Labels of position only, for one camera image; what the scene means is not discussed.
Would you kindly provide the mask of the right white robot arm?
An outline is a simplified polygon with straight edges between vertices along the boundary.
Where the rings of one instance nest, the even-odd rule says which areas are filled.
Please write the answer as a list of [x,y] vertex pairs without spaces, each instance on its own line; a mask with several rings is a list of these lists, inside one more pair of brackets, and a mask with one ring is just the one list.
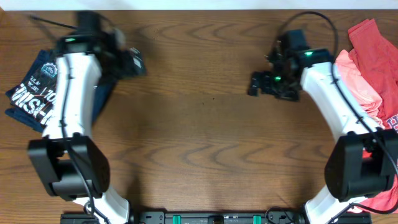
[[397,178],[397,133],[382,129],[339,81],[327,49],[292,49],[270,55],[273,68],[253,72],[248,95],[272,95],[298,101],[299,91],[310,95],[329,125],[335,146],[327,160],[325,186],[307,201],[291,223],[338,223],[353,207],[390,214],[397,204],[372,208],[364,201],[390,192]]

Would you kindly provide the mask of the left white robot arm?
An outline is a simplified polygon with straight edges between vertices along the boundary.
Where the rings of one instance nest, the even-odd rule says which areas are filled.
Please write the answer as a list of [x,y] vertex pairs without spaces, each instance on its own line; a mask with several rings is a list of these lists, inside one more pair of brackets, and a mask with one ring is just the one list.
[[81,205],[85,222],[132,222],[130,204],[111,186],[109,162],[91,133],[99,82],[145,72],[140,51],[124,44],[118,29],[79,28],[59,39],[53,110],[42,137],[28,146],[46,192]]

